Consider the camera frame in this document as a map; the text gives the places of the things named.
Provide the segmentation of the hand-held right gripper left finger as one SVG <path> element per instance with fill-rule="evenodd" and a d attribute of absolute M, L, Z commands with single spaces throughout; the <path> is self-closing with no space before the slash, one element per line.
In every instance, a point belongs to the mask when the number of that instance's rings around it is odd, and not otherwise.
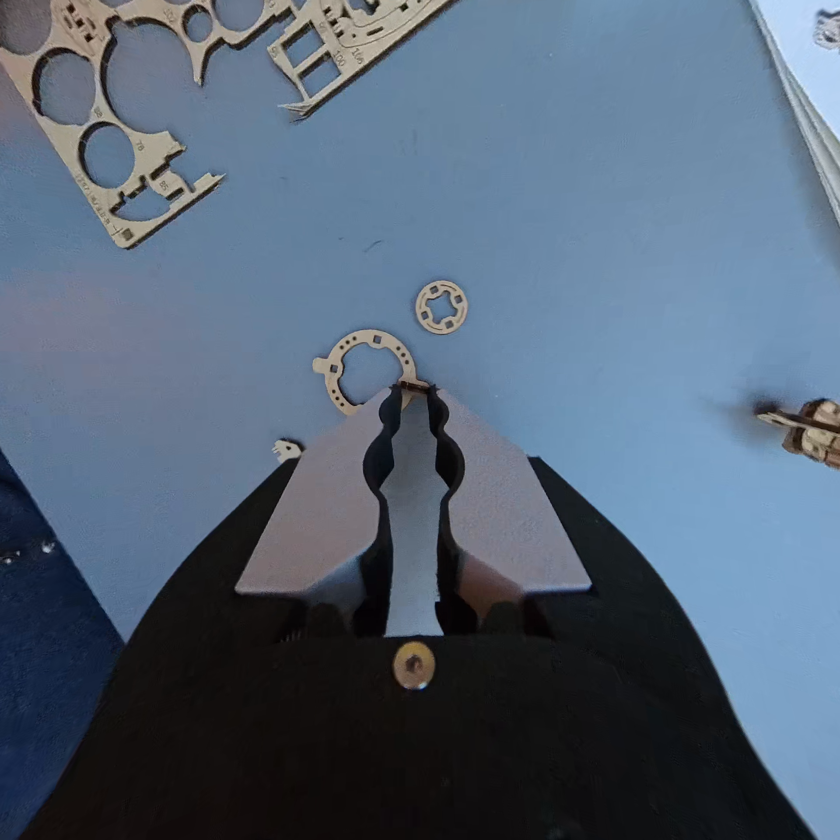
<path fill-rule="evenodd" d="M 402 404 L 401 388 L 385 388 L 303 452 L 238 579 L 238 595 L 375 598 L 377 569 L 392 561 L 382 486 L 395 465 Z"/>

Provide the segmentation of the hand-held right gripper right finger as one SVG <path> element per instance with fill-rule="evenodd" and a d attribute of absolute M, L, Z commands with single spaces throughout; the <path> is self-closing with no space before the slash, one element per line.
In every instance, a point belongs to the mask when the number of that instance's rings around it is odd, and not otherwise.
<path fill-rule="evenodd" d="M 522 602 L 592 580 L 529 457 L 444 389 L 427 394 L 446 485 L 437 536 L 441 600 Z"/>

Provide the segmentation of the large wooden ring part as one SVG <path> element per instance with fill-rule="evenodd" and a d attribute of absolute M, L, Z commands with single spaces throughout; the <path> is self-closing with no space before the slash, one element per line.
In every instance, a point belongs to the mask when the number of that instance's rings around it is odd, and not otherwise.
<path fill-rule="evenodd" d="M 361 346 L 367 346 L 373 350 L 389 350 L 393 353 L 401 367 L 401 376 L 398 381 L 426 382 L 418 377 L 414 357 L 402 340 L 381 329 L 351 331 L 332 347 L 326 357 L 315 358 L 312 362 L 314 373 L 323 376 L 332 403 L 343 415 L 351 417 L 361 408 L 361 404 L 352 402 L 345 395 L 341 386 L 344 359 L 353 349 Z M 413 400 L 414 395 L 402 393 L 402 408 L 406 408 Z"/>

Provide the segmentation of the dark blue cloth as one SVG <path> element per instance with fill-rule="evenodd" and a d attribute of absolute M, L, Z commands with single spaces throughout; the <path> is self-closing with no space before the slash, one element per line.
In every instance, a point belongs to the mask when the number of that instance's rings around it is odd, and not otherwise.
<path fill-rule="evenodd" d="M 91 723 L 123 641 L 1 456 L 1 838 L 17 838 Z"/>

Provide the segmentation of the wooden sheet with square cutouts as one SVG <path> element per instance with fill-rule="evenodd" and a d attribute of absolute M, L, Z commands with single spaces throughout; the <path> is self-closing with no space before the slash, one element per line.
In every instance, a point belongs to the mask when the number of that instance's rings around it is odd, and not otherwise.
<path fill-rule="evenodd" d="M 276 67 L 301 96 L 300 101 L 281 107 L 291 119 L 305 119 L 453 3 L 365 2 L 362 8 L 344 1 L 291 2 L 293 23 L 267 49 Z M 318 36 L 320 47 L 294 62 L 289 50 L 308 31 Z M 309 92 L 306 79 L 329 62 L 335 66 L 336 77 L 318 91 Z"/>

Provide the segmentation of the illustrated assembly booklet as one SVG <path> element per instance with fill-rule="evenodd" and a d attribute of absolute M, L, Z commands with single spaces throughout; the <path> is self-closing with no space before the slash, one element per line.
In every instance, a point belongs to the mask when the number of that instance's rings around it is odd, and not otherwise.
<path fill-rule="evenodd" d="M 838 219 L 839 2 L 749 4 Z"/>

